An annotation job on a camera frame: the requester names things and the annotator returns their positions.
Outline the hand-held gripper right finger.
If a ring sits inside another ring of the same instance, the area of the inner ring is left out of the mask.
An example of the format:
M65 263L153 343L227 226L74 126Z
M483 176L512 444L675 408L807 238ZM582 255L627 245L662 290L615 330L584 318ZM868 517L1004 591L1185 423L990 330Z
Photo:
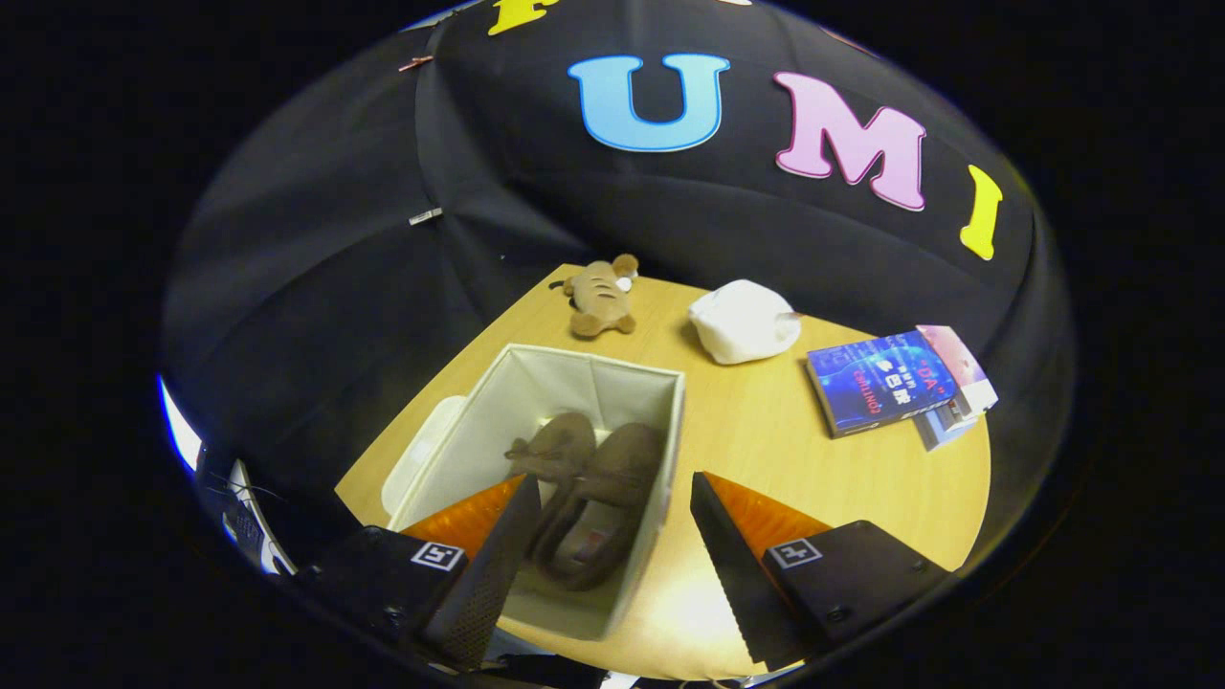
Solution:
M748 657L771 671L858 641L951 576L871 521L831 526L708 471L690 511Z

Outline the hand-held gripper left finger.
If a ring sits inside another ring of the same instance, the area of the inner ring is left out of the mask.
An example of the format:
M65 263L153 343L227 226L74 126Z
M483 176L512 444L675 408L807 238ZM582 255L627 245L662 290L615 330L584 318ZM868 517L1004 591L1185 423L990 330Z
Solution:
M296 586L394 653L477 671L541 511L539 481L514 476L446 514L461 506L477 519L430 535L359 528L299 566Z

